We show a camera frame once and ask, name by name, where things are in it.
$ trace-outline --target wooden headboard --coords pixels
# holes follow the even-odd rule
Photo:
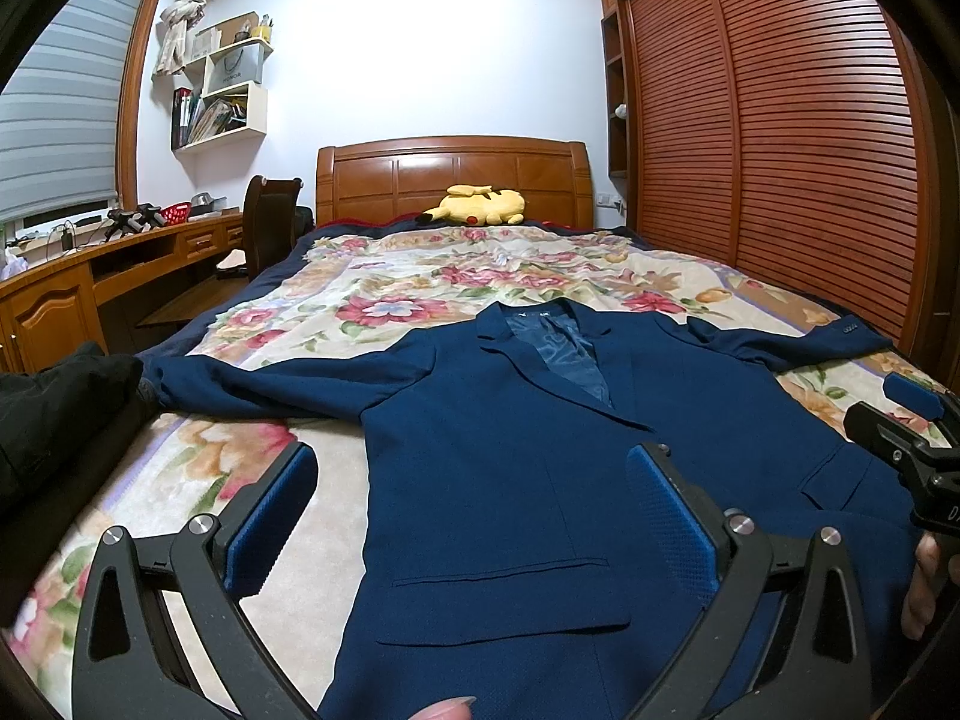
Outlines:
[[[593,186],[583,143],[449,135],[327,146],[317,156],[317,224],[385,223],[440,204],[453,184],[516,189],[524,215],[593,226]]]

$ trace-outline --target blue grip pad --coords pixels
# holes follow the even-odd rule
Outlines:
[[[943,418],[944,404],[940,396],[899,373],[887,374],[883,380],[883,394],[924,419]]]
[[[720,589],[713,542],[642,446],[627,454],[627,481],[674,578],[707,608]]]
[[[224,589],[239,600],[256,595],[317,488],[317,457],[302,446],[227,547]]]

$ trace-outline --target chair backrest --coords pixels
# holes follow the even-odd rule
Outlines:
[[[250,279],[284,260],[293,251],[296,197],[304,186],[299,178],[274,181],[255,175],[243,205],[243,249]]]

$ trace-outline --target bed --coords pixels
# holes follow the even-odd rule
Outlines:
[[[528,220],[419,227],[404,218],[435,205],[453,183],[515,186],[528,200]],[[592,185],[582,143],[477,136],[322,148],[316,202],[320,226],[290,258],[147,354],[208,354],[245,368],[350,357],[384,349],[412,327],[471,319],[493,301],[535,304],[561,295],[597,310],[659,311],[677,322],[696,316],[789,335],[836,316],[727,266],[650,250],[624,228],[589,229]],[[939,440],[928,423],[883,396],[882,377],[893,370],[933,385],[890,352],[793,370],[779,381],[837,431],[846,408],[866,400]],[[224,422],[165,413],[133,442],[4,631],[23,669],[65,717],[80,599],[100,533],[114,523],[133,536],[168,533],[192,514],[219,512],[294,439],[317,452],[318,490],[263,591],[243,608],[304,698],[320,702],[364,573],[360,429],[335,420]],[[170,601],[206,694],[231,707],[179,597]]]

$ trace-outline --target floral bedspread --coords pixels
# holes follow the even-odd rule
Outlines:
[[[535,227],[397,233],[381,240],[319,239],[307,264],[265,298],[220,314],[193,353],[250,368],[294,357],[350,357],[390,346],[412,327],[470,319],[493,301],[529,305],[565,295],[597,310],[659,311],[723,327],[800,335],[834,315],[738,271],[669,251],[640,251],[616,235],[562,237]],[[928,377],[890,352],[779,376],[795,399],[843,432],[846,408],[866,400],[939,440],[935,428],[882,394],[897,370]],[[224,422],[162,415],[78,518],[4,632],[44,694],[70,716],[70,662],[97,538],[122,523],[133,536],[179,530],[219,512],[290,440],[312,445],[320,483],[263,591],[243,609],[304,697],[318,704],[357,586],[367,525],[367,467],[359,428],[334,420]],[[232,707],[179,598],[176,627],[206,694]]]

